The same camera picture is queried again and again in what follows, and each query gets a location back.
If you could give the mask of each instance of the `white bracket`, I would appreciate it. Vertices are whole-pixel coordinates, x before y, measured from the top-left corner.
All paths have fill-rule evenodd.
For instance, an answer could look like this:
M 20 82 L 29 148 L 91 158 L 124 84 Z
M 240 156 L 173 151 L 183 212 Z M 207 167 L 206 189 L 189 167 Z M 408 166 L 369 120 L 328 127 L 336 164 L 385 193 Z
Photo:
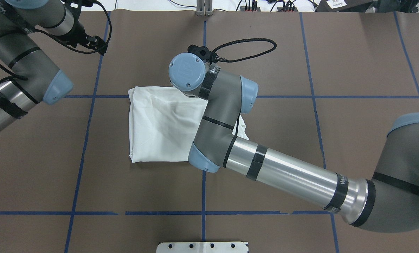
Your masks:
M 213 0 L 197 0 L 197 16 L 213 16 Z
M 161 243 L 156 253 L 249 253 L 248 242 Z

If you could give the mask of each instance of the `blue joint cap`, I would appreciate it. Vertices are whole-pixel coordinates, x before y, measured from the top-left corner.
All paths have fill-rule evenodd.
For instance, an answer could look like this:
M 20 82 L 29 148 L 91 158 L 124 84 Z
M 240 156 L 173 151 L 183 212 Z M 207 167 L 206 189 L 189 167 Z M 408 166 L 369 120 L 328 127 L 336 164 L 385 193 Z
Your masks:
M 72 89 L 72 81 L 65 75 L 65 73 L 63 73 L 62 70 L 59 70 L 47 88 L 43 101 L 49 105 L 55 104 L 66 96 Z
M 220 166 L 217 166 L 214 162 L 211 162 L 205 155 L 203 155 L 202 152 L 200 152 L 200 150 L 194 145 L 194 142 L 192 142 L 188 160 L 191 165 L 203 171 L 215 173 L 220 168 Z
M 388 136 L 392 131 L 396 130 L 397 128 L 416 123 L 419 123 L 419 112 L 402 115 L 394 122 L 394 125 L 392 125 L 391 131 L 389 131 Z
M 256 96 L 258 95 L 258 84 L 243 76 L 240 76 L 240 84 L 242 90 L 242 104 L 240 113 L 249 113 L 255 104 Z
M 181 53 L 169 64 L 170 82 L 180 91 L 192 91 L 198 88 L 205 74 L 205 64 L 192 53 Z
M 43 7 L 49 0 L 5 0 L 10 5 L 20 9 L 36 9 Z

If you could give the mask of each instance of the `gray robot arm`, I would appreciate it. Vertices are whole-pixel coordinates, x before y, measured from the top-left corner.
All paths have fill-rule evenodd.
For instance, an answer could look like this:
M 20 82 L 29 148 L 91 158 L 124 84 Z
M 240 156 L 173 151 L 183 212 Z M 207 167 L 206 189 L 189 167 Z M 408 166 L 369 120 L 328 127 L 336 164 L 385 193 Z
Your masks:
M 352 226 L 375 232 L 419 228 L 419 113 L 404 115 L 388 135 L 371 180 L 344 175 L 232 135 L 239 112 L 253 107 L 258 85 L 208 66 L 192 53 L 169 65 L 171 83 L 190 97 L 208 100 L 189 162 L 216 172 L 220 166 L 283 190 Z
M 78 21 L 79 11 L 60 0 L 0 0 L 0 60 L 13 77 L 0 82 L 0 131 L 41 101 L 54 104 L 73 88 L 71 80 L 27 34 L 39 25 L 57 40 L 76 47 L 105 45 L 90 37 Z

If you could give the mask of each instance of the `sticker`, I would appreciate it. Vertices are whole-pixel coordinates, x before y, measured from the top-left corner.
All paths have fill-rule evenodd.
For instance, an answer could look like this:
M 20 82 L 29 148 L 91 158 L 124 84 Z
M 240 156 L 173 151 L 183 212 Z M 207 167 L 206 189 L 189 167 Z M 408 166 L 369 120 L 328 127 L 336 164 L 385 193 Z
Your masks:
M 346 4 L 346 2 L 344 2 L 344 0 L 328 0 L 327 4 L 332 9 L 339 8 L 339 7 L 342 7 L 342 6 L 347 6 L 347 4 Z

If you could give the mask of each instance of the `folded cloth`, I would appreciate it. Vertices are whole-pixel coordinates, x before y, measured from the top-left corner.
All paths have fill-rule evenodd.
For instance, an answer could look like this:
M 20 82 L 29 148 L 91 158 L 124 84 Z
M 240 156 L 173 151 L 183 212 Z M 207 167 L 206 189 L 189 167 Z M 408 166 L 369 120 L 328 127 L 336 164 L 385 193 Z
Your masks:
M 188 98 L 175 87 L 135 87 L 128 93 L 131 161 L 187 161 L 208 101 Z M 242 117 L 238 136 L 248 140 Z

